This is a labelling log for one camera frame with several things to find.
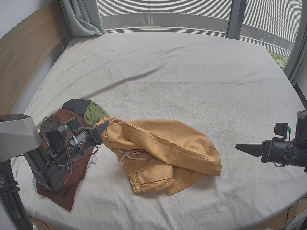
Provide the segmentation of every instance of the dark baseboard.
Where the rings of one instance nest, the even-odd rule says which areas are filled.
[[[300,87],[297,85],[297,83],[293,86],[298,97],[301,99],[301,102],[303,103],[305,110],[307,110],[307,100],[306,97],[304,96],[303,92],[301,91]]]

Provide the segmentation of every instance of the mattress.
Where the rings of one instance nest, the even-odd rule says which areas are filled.
[[[276,168],[235,150],[261,143],[277,122],[295,129],[303,105],[267,50],[257,44],[187,33],[113,33],[77,38],[54,64],[25,114],[37,127],[69,99],[93,100],[110,116],[176,119],[208,135],[222,160],[167,196],[133,193],[104,145],[80,182],[71,212],[36,193],[24,158],[12,168],[25,209],[63,229],[247,229],[307,193],[303,168]]]

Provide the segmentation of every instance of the curtain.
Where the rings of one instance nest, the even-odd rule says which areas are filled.
[[[285,66],[284,73],[294,86],[306,66],[307,59],[307,0],[302,0],[301,21],[293,50]]]
[[[60,2],[73,37],[106,33],[96,0],[60,0]]]

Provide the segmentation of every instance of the drawstring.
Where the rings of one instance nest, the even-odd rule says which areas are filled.
[[[122,153],[122,156],[120,158],[120,165],[121,167],[124,166],[124,162],[125,162],[125,157],[129,158],[129,159],[134,159],[134,160],[147,160],[147,161],[151,161],[150,159],[146,159],[146,158],[132,158],[130,157],[130,154],[136,154],[139,155],[140,151],[143,151],[143,149],[140,150],[127,150],[127,151],[123,151],[117,148],[114,148],[116,151],[119,151],[120,153]]]

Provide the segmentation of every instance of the grass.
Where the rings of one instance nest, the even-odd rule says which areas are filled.
[[[283,57],[283,56],[281,56],[281,55],[274,54],[274,53],[271,53],[271,52],[269,52],[269,53],[270,53],[270,55],[272,56],[272,58],[276,61],[276,63],[277,63],[279,66],[281,66],[281,65],[280,65],[280,63],[278,62],[277,59],[281,60],[281,61],[286,65],[286,63],[287,63],[287,61],[288,61],[288,58],[285,58],[285,57]]]

